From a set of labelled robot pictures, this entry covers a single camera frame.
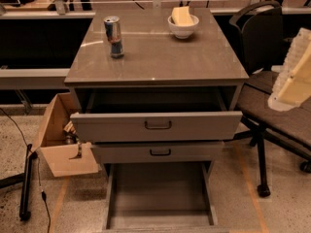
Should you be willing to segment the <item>black floor stand bar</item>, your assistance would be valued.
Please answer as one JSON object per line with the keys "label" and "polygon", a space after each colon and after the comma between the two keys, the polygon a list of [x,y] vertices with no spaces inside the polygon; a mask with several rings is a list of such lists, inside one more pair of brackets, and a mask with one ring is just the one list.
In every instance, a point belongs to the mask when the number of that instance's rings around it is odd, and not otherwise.
{"label": "black floor stand bar", "polygon": [[22,180],[22,190],[19,206],[19,218],[21,221],[27,221],[31,217],[28,211],[28,201],[30,193],[30,183],[32,174],[32,161],[37,157],[37,153],[32,151],[32,145],[28,144],[25,156],[25,166]]}

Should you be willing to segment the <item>grey drawer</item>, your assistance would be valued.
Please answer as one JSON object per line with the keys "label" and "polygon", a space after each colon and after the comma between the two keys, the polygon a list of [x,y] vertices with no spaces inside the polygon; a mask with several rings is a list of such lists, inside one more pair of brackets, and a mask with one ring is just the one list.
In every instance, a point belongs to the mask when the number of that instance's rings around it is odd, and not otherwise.
{"label": "grey drawer", "polygon": [[210,161],[223,148],[223,142],[148,142],[91,146],[99,164]]}
{"label": "grey drawer", "polygon": [[233,137],[242,114],[214,92],[101,92],[71,115],[79,137],[94,143],[219,141]]}

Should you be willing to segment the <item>grey drawer cabinet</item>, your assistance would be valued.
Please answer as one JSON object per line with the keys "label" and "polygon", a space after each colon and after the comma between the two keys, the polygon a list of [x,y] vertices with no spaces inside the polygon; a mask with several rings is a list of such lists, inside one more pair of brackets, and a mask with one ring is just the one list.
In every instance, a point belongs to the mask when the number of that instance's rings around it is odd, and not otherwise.
{"label": "grey drawer cabinet", "polygon": [[169,11],[121,10],[124,56],[110,56],[110,45],[101,31],[106,12],[97,14],[85,42],[65,79],[83,113],[90,98],[101,92],[209,91],[218,95],[229,111],[248,78],[213,15],[196,9],[195,32],[186,40],[169,30]]}

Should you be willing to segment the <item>black office chair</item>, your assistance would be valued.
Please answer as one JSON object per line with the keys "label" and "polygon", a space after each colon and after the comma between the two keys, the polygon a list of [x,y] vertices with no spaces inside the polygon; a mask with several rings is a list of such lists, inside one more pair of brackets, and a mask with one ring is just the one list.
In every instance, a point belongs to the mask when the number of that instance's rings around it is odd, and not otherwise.
{"label": "black office chair", "polygon": [[236,108],[242,111],[241,122],[247,130],[234,135],[236,140],[249,138],[258,149],[260,184],[258,194],[270,195],[266,176],[264,142],[269,141],[302,157],[300,169],[311,169],[310,108],[277,113],[268,107],[268,97],[277,80],[272,64],[281,56],[283,38],[282,7],[276,1],[249,5],[229,20],[234,28],[237,55],[249,75],[241,89]]}

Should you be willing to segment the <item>grey middle drawer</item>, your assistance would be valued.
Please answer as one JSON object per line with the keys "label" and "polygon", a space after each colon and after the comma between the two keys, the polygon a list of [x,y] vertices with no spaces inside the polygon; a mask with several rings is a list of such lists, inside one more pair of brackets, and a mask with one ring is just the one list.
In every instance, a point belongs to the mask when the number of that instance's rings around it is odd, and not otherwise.
{"label": "grey middle drawer", "polygon": [[148,142],[91,146],[99,164],[210,161],[223,148],[223,142]]}

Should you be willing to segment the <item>silver blue drink can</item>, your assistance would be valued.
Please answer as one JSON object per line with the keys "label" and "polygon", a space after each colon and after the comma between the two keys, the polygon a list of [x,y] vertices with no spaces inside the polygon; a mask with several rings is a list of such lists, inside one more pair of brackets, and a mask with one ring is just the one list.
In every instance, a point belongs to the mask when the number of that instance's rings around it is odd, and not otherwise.
{"label": "silver blue drink can", "polygon": [[105,26],[107,40],[111,45],[111,56],[113,58],[123,57],[120,18],[117,16],[105,17],[104,26]]}

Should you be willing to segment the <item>white ceramic bowl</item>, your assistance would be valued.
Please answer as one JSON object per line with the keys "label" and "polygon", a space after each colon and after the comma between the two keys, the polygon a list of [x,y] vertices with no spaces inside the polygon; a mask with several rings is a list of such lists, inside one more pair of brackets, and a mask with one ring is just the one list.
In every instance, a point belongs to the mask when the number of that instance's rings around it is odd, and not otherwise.
{"label": "white ceramic bowl", "polygon": [[196,27],[198,26],[199,18],[194,15],[191,15],[190,17],[193,21],[193,24],[188,25],[188,26],[176,25],[173,22],[172,17],[168,18],[167,21],[168,21],[169,29],[176,38],[187,39],[189,36],[191,36],[194,33],[194,31],[196,30]]}

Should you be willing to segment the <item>yellow sponge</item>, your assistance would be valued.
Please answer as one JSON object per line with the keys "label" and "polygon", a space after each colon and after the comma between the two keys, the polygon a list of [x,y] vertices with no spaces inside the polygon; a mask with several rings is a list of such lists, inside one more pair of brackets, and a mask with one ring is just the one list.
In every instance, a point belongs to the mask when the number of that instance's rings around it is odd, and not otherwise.
{"label": "yellow sponge", "polygon": [[171,16],[174,23],[178,26],[193,25],[193,20],[190,16],[190,8],[188,6],[174,8]]}

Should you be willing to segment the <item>grey top drawer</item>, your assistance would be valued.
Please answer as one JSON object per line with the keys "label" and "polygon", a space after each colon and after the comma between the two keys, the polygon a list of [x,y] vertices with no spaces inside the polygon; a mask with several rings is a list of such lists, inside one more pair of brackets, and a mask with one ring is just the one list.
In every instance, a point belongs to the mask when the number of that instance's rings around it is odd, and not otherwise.
{"label": "grey top drawer", "polygon": [[214,92],[101,92],[71,115],[79,137],[94,143],[219,141],[233,137],[242,114]]}

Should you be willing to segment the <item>open cardboard box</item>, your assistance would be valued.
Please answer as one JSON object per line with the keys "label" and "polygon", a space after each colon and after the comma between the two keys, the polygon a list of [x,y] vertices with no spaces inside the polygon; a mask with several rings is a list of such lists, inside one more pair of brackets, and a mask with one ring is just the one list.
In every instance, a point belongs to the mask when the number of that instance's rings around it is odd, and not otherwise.
{"label": "open cardboard box", "polygon": [[64,128],[77,112],[70,93],[56,94],[41,120],[32,149],[40,150],[55,177],[86,175],[98,172],[90,143],[69,144]]}

